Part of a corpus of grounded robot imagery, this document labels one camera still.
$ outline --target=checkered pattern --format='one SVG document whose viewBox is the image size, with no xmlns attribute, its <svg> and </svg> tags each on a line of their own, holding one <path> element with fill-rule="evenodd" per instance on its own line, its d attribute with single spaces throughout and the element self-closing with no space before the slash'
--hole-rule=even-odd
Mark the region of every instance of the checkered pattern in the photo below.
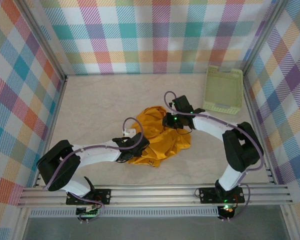
<svg viewBox="0 0 300 240">
<path fill-rule="evenodd" d="M 70 74 L 202 73 L 243 68 L 276 2 L 40 0 L 41 15 L 32 9 Z"/>
<path fill-rule="evenodd" d="M 13 0 L 0 0 L 0 240 L 33 179 L 61 84 Z"/>
<path fill-rule="evenodd" d="M 300 0 L 291 0 L 246 83 L 281 184 L 295 192 L 300 218 Z"/>
</svg>

